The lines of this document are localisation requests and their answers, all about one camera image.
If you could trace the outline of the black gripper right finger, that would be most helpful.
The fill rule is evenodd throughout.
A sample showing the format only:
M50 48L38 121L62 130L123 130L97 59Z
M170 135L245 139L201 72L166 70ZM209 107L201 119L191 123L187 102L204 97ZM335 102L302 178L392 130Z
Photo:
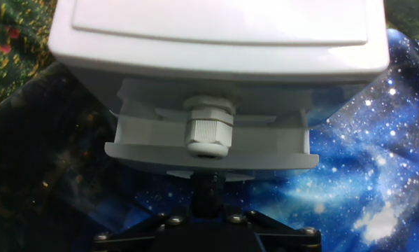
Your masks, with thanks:
M259 211L223 206L225 223L252 231L265 251L320 252L320 231L314 227L294 229Z

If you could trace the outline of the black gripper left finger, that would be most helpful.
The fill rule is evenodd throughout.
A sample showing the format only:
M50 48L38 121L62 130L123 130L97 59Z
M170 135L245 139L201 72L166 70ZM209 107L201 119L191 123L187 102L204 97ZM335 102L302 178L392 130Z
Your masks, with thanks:
M92 252L149 251L156 238L164 231L189 224L191 219L189 208L175 208L169 213L154 213L119 234L96 234L92 242Z

